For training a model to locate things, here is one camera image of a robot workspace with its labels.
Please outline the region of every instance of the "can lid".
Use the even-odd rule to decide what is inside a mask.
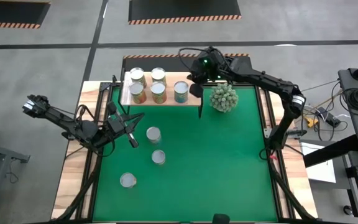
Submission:
[[[161,94],[165,91],[165,85],[162,82],[153,82],[150,89],[152,90],[152,93],[154,93],[154,94]]]
[[[165,153],[162,150],[156,150],[152,154],[152,160],[155,163],[162,163],[165,161]]]
[[[131,69],[131,78],[138,80],[141,79],[143,75],[144,75],[143,69],[138,67]]]
[[[133,82],[129,85],[129,91],[131,94],[139,94],[142,93],[143,91],[143,84],[141,84],[140,82]]]
[[[187,92],[187,90],[189,89],[189,85],[184,81],[179,81],[175,83],[173,89],[175,90],[175,92],[182,94]]]
[[[163,68],[155,68],[152,70],[152,78],[161,80],[165,77],[165,70]]]
[[[135,176],[131,173],[125,173],[119,179],[123,187],[132,187],[135,185]]]
[[[146,136],[150,140],[157,140],[161,136],[161,131],[157,127],[150,127],[146,131]]]

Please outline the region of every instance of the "plush succulent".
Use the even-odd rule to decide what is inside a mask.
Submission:
[[[226,113],[237,106],[239,96],[236,91],[231,88],[231,85],[218,84],[212,87],[212,93],[209,96],[210,105],[220,112]]]

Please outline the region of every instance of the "gray concrete floor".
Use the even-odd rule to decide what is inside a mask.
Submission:
[[[102,0],[53,0],[38,30],[0,29],[0,44],[91,43]],[[238,21],[127,25],[128,0],[111,1],[99,43],[206,42],[260,40],[358,40],[358,0],[239,0]],[[175,54],[177,48],[98,49],[90,80],[110,80],[121,71],[124,55]],[[302,90],[337,79],[337,71],[358,67],[358,45],[296,47],[220,47],[249,53],[255,69],[297,83]],[[0,146],[31,154],[26,165],[14,164],[20,178],[5,181],[0,196],[0,223],[47,221],[52,212],[67,146],[62,130],[32,119],[21,106],[29,94],[50,98],[53,105],[75,109],[89,49],[0,50]],[[306,91],[308,103],[329,98],[332,85]],[[347,114],[336,101],[333,114]],[[335,133],[340,140],[354,131]],[[306,139],[317,139],[309,131]],[[346,192],[313,189],[320,218],[358,223],[338,210]]]

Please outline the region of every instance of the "power strip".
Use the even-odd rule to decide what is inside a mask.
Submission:
[[[316,112],[316,115],[319,116],[320,118],[325,119],[325,121],[332,127],[336,128],[341,123],[339,119],[335,118],[334,115],[331,114],[330,112],[327,112],[325,108],[319,107],[318,111],[320,113]]]

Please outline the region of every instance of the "wooden shelf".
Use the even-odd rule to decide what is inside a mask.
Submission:
[[[129,92],[129,85],[132,83],[130,72],[126,72],[124,76],[124,84],[122,86],[122,93],[121,93],[121,104],[122,105],[137,105],[137,106],[200,106],[201,105],[201,98],[197,98],[191,94],[188,95],[188,100],[186,103],[177,103],[175,101],[175,91],[173,89],[173,86],[178,81],[185,81],[187,84],[190,85],[193,83],[192,81],[188,80],[186,77],[189,75],[189,72],[166,72],[165,73],[165,79],[167,81],[167,89],[165,90],[167,92],[167,100],[162,103],[158,104],[154,102],[152,97],[152,92],[150,90],[150,87],[152,85],[152,76],[151,72],[145,72],[145,78],[147,82],[147,87],[145,88],[146,93],[146,101],[144,103],[138,104],[135,103],[132,99],[132,95]]]

